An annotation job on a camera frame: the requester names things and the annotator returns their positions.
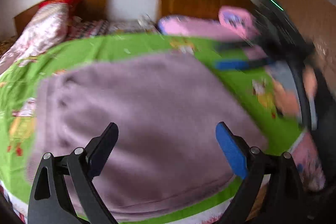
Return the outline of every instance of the green bedsheet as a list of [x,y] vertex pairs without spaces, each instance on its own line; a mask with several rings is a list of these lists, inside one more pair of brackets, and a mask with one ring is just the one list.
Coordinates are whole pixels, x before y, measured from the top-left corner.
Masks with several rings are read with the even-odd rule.
[[[266,91],[272,92],[269,76],[264,69],[250,71],[217,71],[213,62],[221,58],[246,59],[241,50],[220,56],[212,49],[212,41],[202,38],[168,37],[158,34],[125,34],[62,43],[45,54],[34,58],[27,65],[13,64],[0,78],[0,180],[15,197],[28,203],[31,186],[25,181],[25,163],[34,140],[34,118],[13,117],[30,97],[36,97],[41,79],[55,72],[70,70],[95,61],[116,61],[140,54],[172,50],[173,46],[190,44],[195,56],[205,64],[236,96],[250,113],[268,139],[267,153],[278,155],[288,150],[300,135],[298,124],[274,115],[272,107],[264,107],[253,93],[252,80],[266,80]],[[25,132],[18,130],[20,123],[27,122]],[[196,205],[159,218],[139,223],[167,223],[212,208],[232,197],[240,185],[235,179],[225,190]]]

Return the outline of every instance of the red pillow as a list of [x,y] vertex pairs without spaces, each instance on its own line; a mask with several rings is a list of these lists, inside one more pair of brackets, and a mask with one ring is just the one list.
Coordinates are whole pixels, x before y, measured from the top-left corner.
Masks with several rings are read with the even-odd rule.
[[69,11],[70,11],[70,14],[71,14],[72,12],[74,12],[76,6],[80,2],[81,2],[81,0],[46,0],[46,1],[39,4],[39,8],[42,8],[43,6],[46,6],[46,5],[51,4],[51,3],[67,3],[69,5]]

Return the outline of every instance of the blue gripper pad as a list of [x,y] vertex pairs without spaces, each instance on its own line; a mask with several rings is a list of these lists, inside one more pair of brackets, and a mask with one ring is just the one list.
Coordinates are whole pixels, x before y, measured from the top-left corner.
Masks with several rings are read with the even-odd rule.
[[248,174],[246,157],[235,143],[231,133],[221,123],[216,126],[216,138],[233,172],[244,179]]

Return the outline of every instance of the bed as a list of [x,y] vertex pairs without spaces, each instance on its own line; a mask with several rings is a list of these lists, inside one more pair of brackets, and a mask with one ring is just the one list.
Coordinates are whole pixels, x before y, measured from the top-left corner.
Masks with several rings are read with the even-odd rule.
[[[106,0],[86,0],[78,5],[76,14],[86,20],[105,19]],[[218,19],[223,5],[252,10],[251,0],[158,0],[157,18],[180,14],[205,19]],[[21,33],[36,12],[31,7],[15,17],[17,32]],[[14,63],[0,78],[0,180],[1,190],[23,221],[26,221],[31,185],[25,180],[25,164],[34,141],[34,114],[20,117],[20,112],[31,110],[28,102],[36,97],[39,82],[54,74],[62,74],[82,64],[95,61],[118,61],[149,52],[179,49],[185,44],[195,49],[194,56],[201,61],[230,90],[254,119],[268,139],[266,153],[279,155],[289,150],[301,134],[298,124],[291,119],[281,119],[273,105],[266,105],[253,92],[253,82],[264,85],[265,96],[272,94],[272,84],[264,69],[241,71],[217,71],[215,60],[222,58],[246,59],[235,50],[219,55],[213,50],[211,39],[171,37],[160,34],[116,34],[85,40],[61,43],[24,66]],[[241,180],[235,178],[219,193],[205,200],[159,217],[133,223],[213,223],[227,208]]]

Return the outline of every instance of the purple blanket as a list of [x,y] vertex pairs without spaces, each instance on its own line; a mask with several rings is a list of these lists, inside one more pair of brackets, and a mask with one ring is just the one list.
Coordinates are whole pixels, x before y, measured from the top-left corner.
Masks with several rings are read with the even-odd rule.
[[53,76],[41,82],[36,106],[30,181],[44,153],[69,154],[110,122],[118,125],[118,142],[93,180],[118,221],[161,216],[221,191],[233,173],[216,141],[218,122],[249,145],[266,146],[249,115],[189,54],[96,63]]

